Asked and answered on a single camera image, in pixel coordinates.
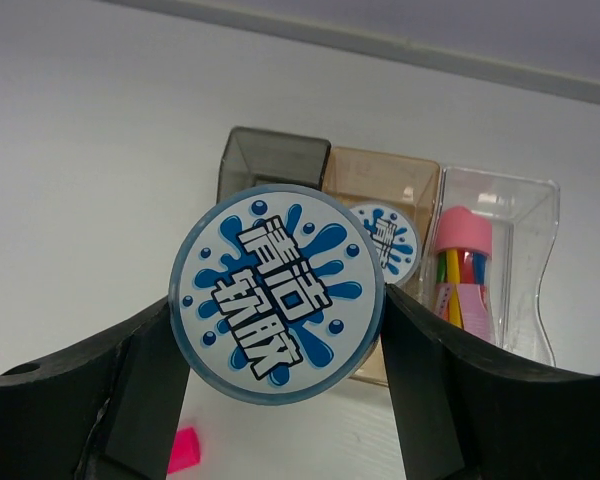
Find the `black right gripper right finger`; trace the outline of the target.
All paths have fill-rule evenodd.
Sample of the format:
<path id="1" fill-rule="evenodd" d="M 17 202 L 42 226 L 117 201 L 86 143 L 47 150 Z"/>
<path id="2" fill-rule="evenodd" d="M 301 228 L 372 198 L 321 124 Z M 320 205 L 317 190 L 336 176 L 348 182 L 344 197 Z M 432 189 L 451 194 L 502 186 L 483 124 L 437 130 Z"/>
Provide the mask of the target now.
<path id="1" fill-rule="evenodd" d="M 509 353 L 386 290 L 382 347 L 410 479 L 600 479 L 600 375 Z"/>

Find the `pink capped pin bottle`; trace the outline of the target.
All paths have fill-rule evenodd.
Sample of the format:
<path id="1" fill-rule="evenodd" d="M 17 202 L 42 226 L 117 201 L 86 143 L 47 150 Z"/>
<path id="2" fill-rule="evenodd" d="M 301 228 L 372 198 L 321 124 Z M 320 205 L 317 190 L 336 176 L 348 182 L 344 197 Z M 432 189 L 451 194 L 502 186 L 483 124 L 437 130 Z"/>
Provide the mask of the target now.
<path id="1" fill-rule="evenodd" d="M 494 341 L 488 288 L 492 245 L 488 219 L 463 206 L 441 214 L 434 242 L 433 311 L 486 342 Z"/>

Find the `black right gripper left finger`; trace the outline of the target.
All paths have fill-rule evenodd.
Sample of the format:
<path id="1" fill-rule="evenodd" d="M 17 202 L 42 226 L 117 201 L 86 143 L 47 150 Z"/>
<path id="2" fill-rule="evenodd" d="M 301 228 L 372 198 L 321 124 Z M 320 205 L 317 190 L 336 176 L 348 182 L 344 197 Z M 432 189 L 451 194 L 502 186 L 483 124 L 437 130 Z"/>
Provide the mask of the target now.
<path id="1" fill-rule="evenodd" d="M 0 375 L 0 479 L 163 479 L 189 366 L 161 299 Z"/>

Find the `blue white slime jar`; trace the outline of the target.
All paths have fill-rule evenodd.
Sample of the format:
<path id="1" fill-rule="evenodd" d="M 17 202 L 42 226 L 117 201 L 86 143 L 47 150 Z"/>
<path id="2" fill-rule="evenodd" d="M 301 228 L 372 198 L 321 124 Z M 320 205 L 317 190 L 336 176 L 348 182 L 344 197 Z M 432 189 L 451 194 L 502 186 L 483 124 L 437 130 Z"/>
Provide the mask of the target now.
<path id="1" fill-rule="evenodd" d="M 271 184 L 231 196 L 194 225 L 168 300 L 175 340 L 202 380 L 278 406 L 325 392 L 365 361 L 385 284 L 369 235 L 343 204 Z"/>
<path id="2" fill-rule="evenodd" d="M 363 224 L 376 248 L 385 282 L 406 284 L 422 256 L 422 242 L 412 220 L 400 209 L 377 201 L 355 203 L 350 211 Z"/>

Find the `black pink highlighter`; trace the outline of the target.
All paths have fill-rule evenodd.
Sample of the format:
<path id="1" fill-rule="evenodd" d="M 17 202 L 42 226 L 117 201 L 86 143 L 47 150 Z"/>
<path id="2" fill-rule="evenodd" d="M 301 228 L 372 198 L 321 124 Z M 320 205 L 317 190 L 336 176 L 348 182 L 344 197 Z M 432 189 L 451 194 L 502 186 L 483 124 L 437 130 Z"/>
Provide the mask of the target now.
<path id="1" fill-rule="evenodd" d="M 179 429 L 174 437 L 167 473 L 174 474 L 198 465 L 201 455 L 196 429 L 193 427 Z"/>

